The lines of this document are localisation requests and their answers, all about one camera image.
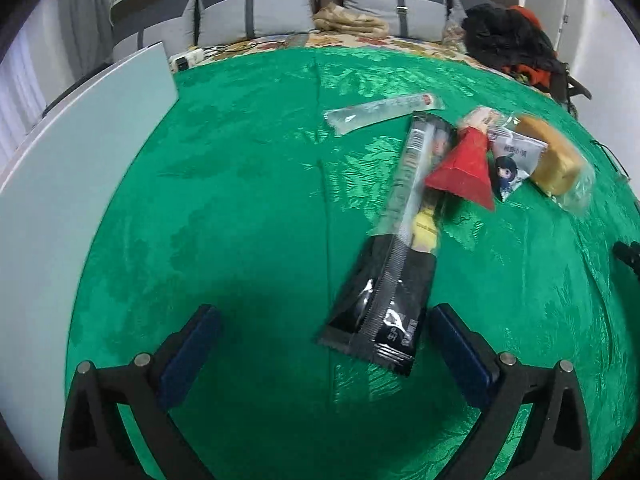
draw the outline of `blue gripper pad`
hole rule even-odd
[[[220,313],[210,306],[164,368],[156,392],[163,410],[182,404],[220,334],[221,325]]]
[[[493,400],[499,368],[492,365],[495,353],[488,343],[471,332],[455,311],[443,303],[429,313],[431,340],[440,350],[466,402],[484,410]]]

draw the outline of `red triangular package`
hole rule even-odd
[[[460,137],[460,143],[428,174],[424,184],[494,211],[494,194],[486,161],[489,146],[487,136],[480,130],[468,127],[460,132]]]

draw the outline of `folded beige cloth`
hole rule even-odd
[[[368,14],[357,14],[334,3],[315,13],[314,23],[320,30],[337,30],[366,38],[386,38],[389,34],[389,24],[385,20]]]

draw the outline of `packaged bread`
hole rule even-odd
[[[584,157],[569,140],[546,121],[532,116],[519,116],[515,131],[542,140],[548,148],[540,156],[532,181],[549,196],[568,192],[586,164]]]
[[[537,117],[521,115],[513,130],[548,144],[531,180],[563,209],[581,214],[591,201],[595,171],[562,133]]]

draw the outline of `metal screw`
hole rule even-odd
[[[151,356],[146,352],[142,352],[142,354],[136,355],[133,359],[133,364],[139,367],[147,366],[151,362]]]
[[[76,370],[78,370],[79,374],[85,374],[91,370],[91,363],[89,361],[82,361]]]
[[[571,373],[574,371],[574,364],[571,361],[562,359],[562,361],[560,361],[560,368],[564,372]]]
[[[500,354],[500,361],[502,362],[502,364],[505,364],[507,366],[513,366],[514,364],[516,364],[516,362],[518,362],[516,356],[511,352],[502,352]]]

